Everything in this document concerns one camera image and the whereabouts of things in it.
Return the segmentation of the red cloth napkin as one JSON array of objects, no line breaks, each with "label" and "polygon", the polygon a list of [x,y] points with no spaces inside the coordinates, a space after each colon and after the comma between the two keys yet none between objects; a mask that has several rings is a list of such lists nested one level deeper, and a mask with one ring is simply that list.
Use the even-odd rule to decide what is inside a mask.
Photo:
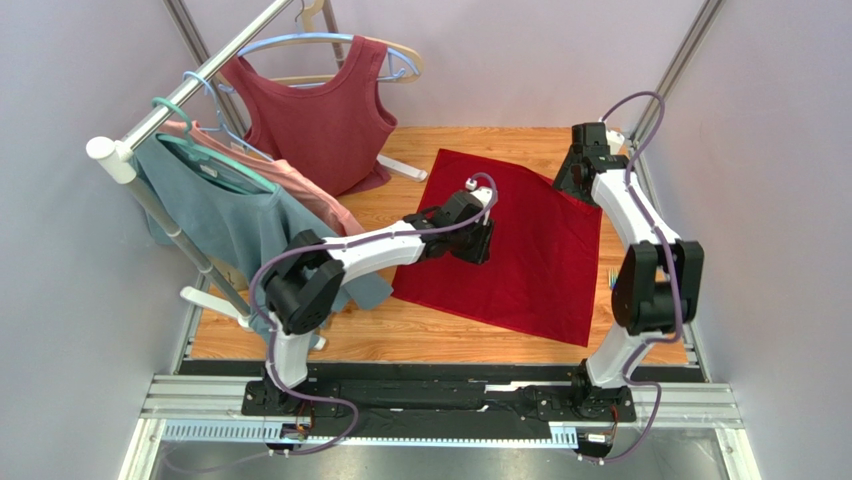
[{"label": "red cloth napkin", "polygon": [[594,313],[602,211],[512,163],[442,149],[422,208],[437,206],[474,173],[498,188],[490,258],[445,255],[396,270],[394,297],[482,323],[585,347]]}]

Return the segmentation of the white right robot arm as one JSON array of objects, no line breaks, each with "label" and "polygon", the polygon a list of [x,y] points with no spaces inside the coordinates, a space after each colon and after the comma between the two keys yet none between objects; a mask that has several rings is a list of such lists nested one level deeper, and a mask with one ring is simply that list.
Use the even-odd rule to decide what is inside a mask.
[{"label": "white right robot arm", "polygon": [[656,344],[677,342],[697,311],[704,249],[662,219],[639,186],[633,163],[610,145],[602,122],[573,126],[556,190],[598,207],[625,257],[611,291],[614,324],[572,378],[572,405],[590,416],[620,404],[636,366]]}]

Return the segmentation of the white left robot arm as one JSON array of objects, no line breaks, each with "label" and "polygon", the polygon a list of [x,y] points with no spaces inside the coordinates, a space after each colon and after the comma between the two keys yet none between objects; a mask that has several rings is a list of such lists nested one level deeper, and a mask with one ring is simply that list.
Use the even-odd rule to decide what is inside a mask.
[{"label": "white left robot arm", "polygon": [[266,372],[290,392],[306,380],[313,332],[329,317],[343,287],[379,270],[450,254],[481,265],[489,258],[498,201],[493,178],[476,173],[444,205],[365,234],[320,238],[301,232],[250,282],[250,304],[268,325]]}]

